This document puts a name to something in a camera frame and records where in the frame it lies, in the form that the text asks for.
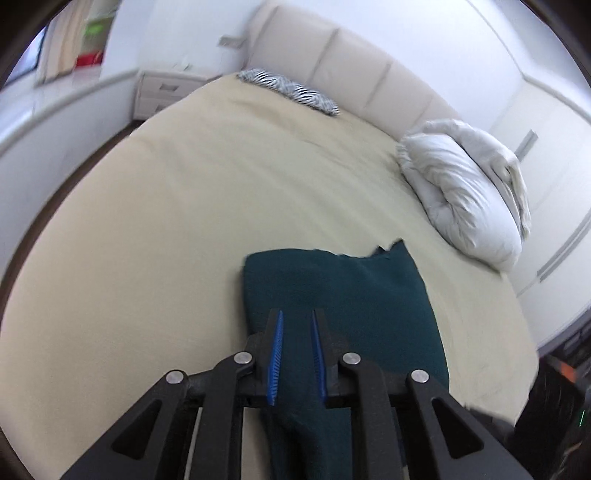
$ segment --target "curtain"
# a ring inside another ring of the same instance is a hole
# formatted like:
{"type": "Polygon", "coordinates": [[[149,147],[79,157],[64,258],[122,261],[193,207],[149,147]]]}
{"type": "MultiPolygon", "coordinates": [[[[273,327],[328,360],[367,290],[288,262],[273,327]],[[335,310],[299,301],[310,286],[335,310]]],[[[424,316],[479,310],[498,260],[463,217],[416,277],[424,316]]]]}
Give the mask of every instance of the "curtain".
{"type": "Polygon", "coordinates": [[[74,69],[92,2],[72,0],[51,20],[41,48],[37,83],[49,82],[74,69]]]}

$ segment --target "metal pin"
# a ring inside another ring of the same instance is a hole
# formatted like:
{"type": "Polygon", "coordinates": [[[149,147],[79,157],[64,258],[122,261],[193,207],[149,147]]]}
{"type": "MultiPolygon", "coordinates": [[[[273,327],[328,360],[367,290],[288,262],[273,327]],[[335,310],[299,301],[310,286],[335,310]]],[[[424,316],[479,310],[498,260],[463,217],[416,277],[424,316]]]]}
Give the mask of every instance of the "metal pin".
{"type": "Polygon", "coordinates": [[[179,370],[173,370],[166,374],[166,381],[170,384],[181,383],[183,378],[183,372],[180,372],[179,370]]]}
{"type": "Polygon", "coordinates": [[[410,378],[415,382],[425,383],[429,380],[429,374],[425,372],[425,370],[414,370],[413,373],[410,374],[410,378]]]}
{"type": "Polygon", "coordinates": [[[343,355],[343,362],[347,365],[357,365],[361,361],[361,357],[358,353],[349,352],[343,355]]]}
{"type": "Polygon", "coordinates": [[[238,352],[234,355],[234,361],[240,365],[249,364],[252,361],[252,355],[248,352],[238,352]]]}

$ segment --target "drawer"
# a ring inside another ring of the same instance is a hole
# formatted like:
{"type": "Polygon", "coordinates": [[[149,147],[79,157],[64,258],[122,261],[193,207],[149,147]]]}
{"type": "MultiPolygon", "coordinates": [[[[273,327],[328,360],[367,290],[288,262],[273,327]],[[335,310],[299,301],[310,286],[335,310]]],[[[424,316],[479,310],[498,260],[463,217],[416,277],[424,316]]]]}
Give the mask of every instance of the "drawer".
{"type": "Polygon", "coordinates": [[[205,80],[159,77],[145,75],[142,80],[139,95],[141,97],[181,99],[199,87],[205,85],[205,80]]]}
{"type": "Polygon", "coordinates": [[[146,120],[177,101],[178,99],[140,97],[135,104],[134,119],[146,120]]]}

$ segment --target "cream headboard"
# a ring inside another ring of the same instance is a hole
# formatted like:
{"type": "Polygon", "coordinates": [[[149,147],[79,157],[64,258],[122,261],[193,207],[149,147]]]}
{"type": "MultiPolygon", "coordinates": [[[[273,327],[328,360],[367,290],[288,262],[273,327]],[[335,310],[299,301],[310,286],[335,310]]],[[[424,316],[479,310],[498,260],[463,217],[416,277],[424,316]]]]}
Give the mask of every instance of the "cream headboard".
{"type": "Polygon", "coordinates": [[[429,85],[386,52],[289,5],[261,5],[248,25],[246,65],[319,90],[396,140],[425,120],[459,119],[429,85]]]}

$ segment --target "zebra print pillow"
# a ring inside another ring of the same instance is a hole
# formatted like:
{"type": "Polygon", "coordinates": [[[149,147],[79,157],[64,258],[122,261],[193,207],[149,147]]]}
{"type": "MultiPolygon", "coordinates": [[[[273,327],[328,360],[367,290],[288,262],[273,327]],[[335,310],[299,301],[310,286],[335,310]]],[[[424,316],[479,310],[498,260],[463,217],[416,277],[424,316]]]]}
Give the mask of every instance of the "zebra print pillow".
{"type": "Polygon", "coordinates": [[[295,102],[319,110],[326,115],[335,116],[339,114],[337,104],[326,95],[285,78],[283,75],[275,75],[263,69],[249,69],[242,70],[237,77],[243,82],[274,90],[295,102]]]}

